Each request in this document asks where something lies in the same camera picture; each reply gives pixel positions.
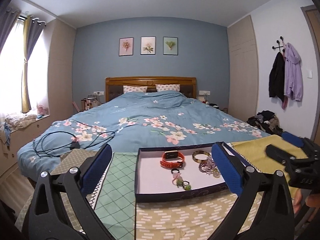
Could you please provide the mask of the person's right hand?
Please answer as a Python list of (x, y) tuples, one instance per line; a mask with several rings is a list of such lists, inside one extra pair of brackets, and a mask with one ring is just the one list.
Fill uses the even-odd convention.
[[(294, 213), (297, 213), (301, 209), (301, 201), (302, 201), (302, 194), (300, 191), (296, 192), (296, 195), (293, 200), (293, 210)], [(306, 197), (305, 203), (308, 207), (314, 207), (319, 209), (320, 207), (320, 196), (319, 194), (312, 194)]]

